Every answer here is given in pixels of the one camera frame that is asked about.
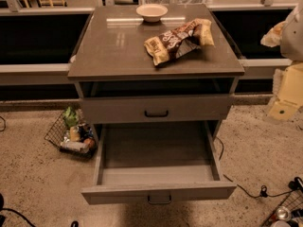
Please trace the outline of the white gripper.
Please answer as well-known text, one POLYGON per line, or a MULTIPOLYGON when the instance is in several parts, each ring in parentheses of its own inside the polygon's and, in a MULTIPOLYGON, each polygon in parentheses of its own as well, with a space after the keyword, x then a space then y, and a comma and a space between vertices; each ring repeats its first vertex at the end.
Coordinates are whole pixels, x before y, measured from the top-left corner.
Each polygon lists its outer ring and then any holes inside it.
POLYGON ((303 61, 303 3, 299 3, 282 21, 260 40, 268 47, 280 46, 281 55, 292 61, 303 61))

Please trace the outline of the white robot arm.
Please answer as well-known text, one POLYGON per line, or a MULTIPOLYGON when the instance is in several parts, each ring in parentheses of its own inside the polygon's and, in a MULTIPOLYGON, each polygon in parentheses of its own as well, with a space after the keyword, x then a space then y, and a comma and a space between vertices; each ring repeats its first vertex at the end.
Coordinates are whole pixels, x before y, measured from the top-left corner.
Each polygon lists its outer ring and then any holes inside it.
POLYGON ((303 106, 303 3, 300 2, 286 20, 272 27, 260 43, 280 47, 281 55, 292 61, 284 71, 274 73, 273 94, 266 118, 286 121, 303 106))

